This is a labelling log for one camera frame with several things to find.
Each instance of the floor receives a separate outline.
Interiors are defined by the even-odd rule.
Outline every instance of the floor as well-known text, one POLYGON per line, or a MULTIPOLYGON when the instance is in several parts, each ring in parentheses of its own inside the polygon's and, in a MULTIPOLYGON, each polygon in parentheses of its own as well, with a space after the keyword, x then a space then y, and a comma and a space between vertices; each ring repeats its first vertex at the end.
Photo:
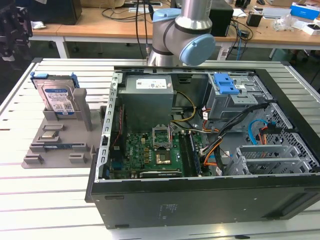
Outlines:
MULTIPOLYGON (((68 49, 71 58, 86 58, 86 59, 136 59, 140 56, 139 48, 137 44, 130 44, 124 48, 124 43, 102 43, 102 53, 99 43, 95 42, 79 42, 77 47, 79 51, 74 51, 75 43, 68 42, 68 49)), ((270 61, 269 54, 271 49, 262 48, 257 50, 256 48, 248 48, 242 56, 243 61, 270 61)), ((217 47, 214 54, 210 59, 217 59, 219 48, 217 47)), ((289 51, 282 51, 286 53, 286 57, 290 59, 291 53, 289 51)), ((32 58, 59 58, 59 54, 56 46, 53 44, 49 47, 46 41, 31 41, 31 55, 32 58)), ((310 82, 315 76, 316 72, 320 68, 319 60, 309 58, 307 62, 303 62, 305 56, 300 53, 298 55, 296 70, 310 82)), ((230 55, 228 60, 236 60, 236 55, 230 55)), ((5 62, 0 60, 0 104, 4 101, 8 93, 14 87, 20 76, 24 73, 31 60, 24 59, 22 57, 16 57, 15 62, 5 62)), ((318 90, 320 88, 320 74, 314 79, 312 86, 318 90)))

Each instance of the light blue joint cap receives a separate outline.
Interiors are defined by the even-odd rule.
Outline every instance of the light blue joint cap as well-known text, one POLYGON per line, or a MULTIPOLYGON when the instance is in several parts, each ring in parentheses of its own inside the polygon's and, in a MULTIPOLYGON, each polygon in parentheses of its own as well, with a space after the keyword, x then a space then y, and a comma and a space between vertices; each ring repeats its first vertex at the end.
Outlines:
POLYGON ((168 21, 170 19, 175 19, 181 13, 179 8, 161 8, 154 12, 153 22, 168 21))
POLYGON ((180 53, 180 61, 197 66, 211 57, 215 50, 216 40, 211 34, 204 34, 190 41, 180 53))

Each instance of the open computer tower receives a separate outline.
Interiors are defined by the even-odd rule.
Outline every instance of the open computer tower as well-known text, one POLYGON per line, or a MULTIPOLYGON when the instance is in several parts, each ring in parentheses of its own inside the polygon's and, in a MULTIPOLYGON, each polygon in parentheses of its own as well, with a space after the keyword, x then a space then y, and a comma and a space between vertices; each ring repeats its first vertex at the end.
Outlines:
POLYGON ((108 229, 285 220, 320 139, 264 69, 116 67, 90 193, 108 229))

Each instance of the aluminum extrusion table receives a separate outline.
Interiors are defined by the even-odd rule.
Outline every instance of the aluminum extrusion table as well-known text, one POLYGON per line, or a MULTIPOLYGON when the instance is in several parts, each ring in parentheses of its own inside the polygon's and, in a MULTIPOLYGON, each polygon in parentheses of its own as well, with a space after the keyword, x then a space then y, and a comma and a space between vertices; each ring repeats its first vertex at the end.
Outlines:
MULTIPOLYGON (((318 240, 320 202, 290 220, 235 222, 107 230, 94 204, 84 201, 89 168, 23 169, 21 162, 43 119, 44 104, 29 79, 31 71, 74 72, 86 88, 91 109, 108 102, 114 66, 141 60, 43 59, 32 63, 0 106, 0 239, 318 240)), ((207 67, 266 69, 320 136, 320 96, 290 66, 280 62, 208 61, 207 67)))

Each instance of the hard drive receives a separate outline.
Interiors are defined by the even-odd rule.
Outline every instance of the hard drive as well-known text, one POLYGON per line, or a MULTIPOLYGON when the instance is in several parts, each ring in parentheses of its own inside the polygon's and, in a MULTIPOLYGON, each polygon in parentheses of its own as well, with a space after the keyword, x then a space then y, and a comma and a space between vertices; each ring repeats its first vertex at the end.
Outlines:
POLYGON ((54 111, 57 115, 73 115, 79 111, 74 101, 73 92, 79 88, 77 76, 31 74, 31 81, 38 90, 47 111, 54 111))

